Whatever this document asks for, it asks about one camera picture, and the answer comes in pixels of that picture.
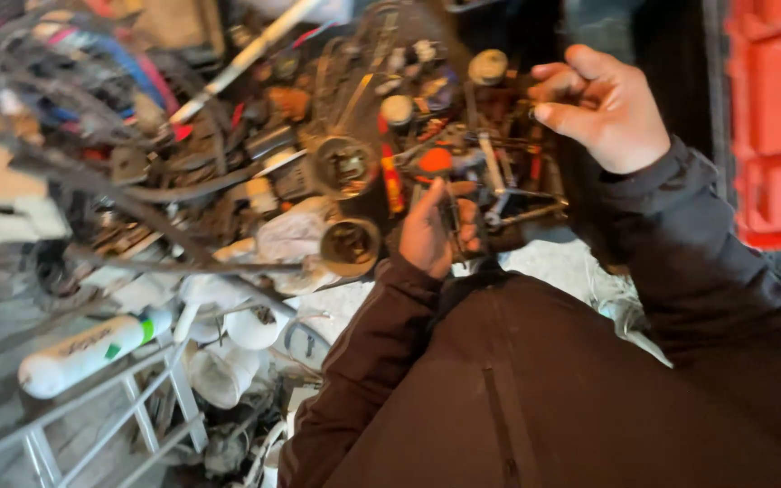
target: white spray can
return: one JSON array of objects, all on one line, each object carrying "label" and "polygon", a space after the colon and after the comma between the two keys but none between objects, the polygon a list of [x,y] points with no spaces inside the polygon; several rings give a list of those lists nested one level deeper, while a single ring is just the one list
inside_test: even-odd
[{"label": "white spray can", "polygon": [[59,344],[34,352],[20,363],[20,386],[37,399],[51,399],[171,327],[167,310],[141,317],[119,315]]}]

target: finger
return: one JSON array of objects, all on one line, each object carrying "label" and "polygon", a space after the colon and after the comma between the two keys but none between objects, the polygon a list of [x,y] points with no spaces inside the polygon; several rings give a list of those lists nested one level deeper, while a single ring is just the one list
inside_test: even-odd
[{"label": "finger", "polygon": [[415,205],[409,212],[409,217],[418,220],[426,220],[429,217],[429,210],[435,208],[439,202],[442,201],[447,190],[445,189],[445,181],[442,178],[434,178],[433,183],[429,185],[429,190],[425,193],[421,200]]},{"label": "finger", "polygon": [[563,103],[539,103],[536,106],[538,122],[584,146],[593,142],[600,116],[598,112]]},{"label": "finger", "polygon": [[477,251],[480,248],[481,248],[481,240],[479,238],[474,238],[469,242],[466,242],[466,249],[470,251]]},{"label": "finger", "polygon": [[471,200],[459,198],[456,201],[456,205],[460,208],[460,222],[463,224],[471,224],[475,221],[475,216],[478,215],[478,205],[475,205]]},{"label": "finger", "polygon": [[536,102],[556,102],[568,96],[577,96],[587,87],[586,81],[573,70],[551,76],[548,81],[532,87],[530,96]]},{"label": "finger", "polygon": [[473,194],[478,190],[478,182],[453,182],[450,184],[450,193],[457,196]]},{"label": "finger", "polygon": [[570,70],[571,67],[564,62],[549,62],[548,64],[537,64],[532,67],[532,76],[538,81],[544,81],[550,76],[565,70]]},{"label": "finger", "polygon": [[594,80],[600,76],[616,75],[622,72],[625,67],[625,64],[619,59],[583,44],[575,44],[565,50],[565,59],[572,68],[588,80]]},{"label": "finger", "polygon": [[475,234],[478,232],[478,227],[474,224],[464,224],[460,227],[460,241],[461,243],[469,242],[475,238]]}]

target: right hand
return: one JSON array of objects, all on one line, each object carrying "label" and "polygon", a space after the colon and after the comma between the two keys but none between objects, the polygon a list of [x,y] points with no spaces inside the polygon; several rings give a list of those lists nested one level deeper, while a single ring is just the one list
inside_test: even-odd
[{"label": "right hand", "polygon": [[540,64],[529,89],[539,122],[587,148],[605,170],[628,174],[671,148],[646,78],[634,66],[582,44],[564,62]]}]

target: cloth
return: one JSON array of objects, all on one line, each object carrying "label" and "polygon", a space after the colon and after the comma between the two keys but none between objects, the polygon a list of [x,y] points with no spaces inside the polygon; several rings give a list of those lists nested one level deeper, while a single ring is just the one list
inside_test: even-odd
[{"label": "cloth", "polygon": [[781,282],[731,234],[715,176],[674,139],[603,178],[674,369],[544,282],[442,290],[392,256],[298,411],[279,486],[781,486]]}]

